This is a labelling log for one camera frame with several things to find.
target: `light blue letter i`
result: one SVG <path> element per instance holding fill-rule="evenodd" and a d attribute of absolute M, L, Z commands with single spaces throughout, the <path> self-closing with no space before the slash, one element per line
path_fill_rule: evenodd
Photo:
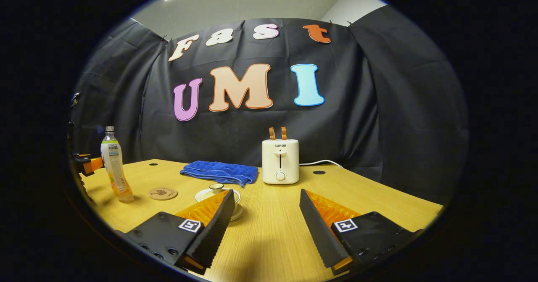
<path fill-rule="evenodd" d="M 290 69 L 297 76 L 299 95 L 293 100 L 296 105 L 313 106 L 325 102 L 325 98 L 317 92 L 315 75 L 317 66 L 315 64 L 294 64 Z"/>

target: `white ceiling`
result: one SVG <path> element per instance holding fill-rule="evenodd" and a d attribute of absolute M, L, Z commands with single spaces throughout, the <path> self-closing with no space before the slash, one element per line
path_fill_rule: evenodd
<path fill-rule="evenodd" d="M 166 39 L 204 27 L 256 18 L 321 20 L 338 0 L 154 0 L 133 19 Z"/>

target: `power cord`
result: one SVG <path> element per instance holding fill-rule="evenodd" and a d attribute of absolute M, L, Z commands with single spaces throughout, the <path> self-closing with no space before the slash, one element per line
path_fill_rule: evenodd
<path fill-rule="evenodd" d="M 331 161 L 331 160 L 327 160 L 327 159 L 324 159 L 324 160 L 319 160 L 319 161 L 316 161 L 315 163 L 300 163 L 299 165 L 311 165 L 311 164 L 316 164 L 316 163 L 323 163 L 323 162 L 329 162 L 329 163 L 334 163 L 335 165 L 338 165 L 339 167 L 342 167 L 341 165 L 339 165 L 338 163 L 335 163 L 334 161 Z"/>

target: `screw hole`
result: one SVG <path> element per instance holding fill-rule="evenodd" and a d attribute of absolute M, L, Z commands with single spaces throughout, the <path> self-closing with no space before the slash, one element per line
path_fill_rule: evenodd
<path fill-rule="evenodd" d="M 369 248 L 361 249 L 361 250 L 359 250 L 357 255 L 361 256 L 361 255 L 364 255 L 365 253 L 368 253 L 368 252 L 369 252 Z"/>

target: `pink letter u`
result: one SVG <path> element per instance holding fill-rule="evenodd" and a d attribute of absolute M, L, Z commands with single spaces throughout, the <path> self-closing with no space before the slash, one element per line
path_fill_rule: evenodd
<path fill-rule="evenodd" d="M 198 111 L 198 88 L 202 83 L 201 78 L 196 78 L 190 81 L 190 108 L 183 110 L 183 91 L 187 88 L 186 85 L 180 84 L 174 88 L 174 114 L 179 121 L 188 121 L 196 115 Z"/>

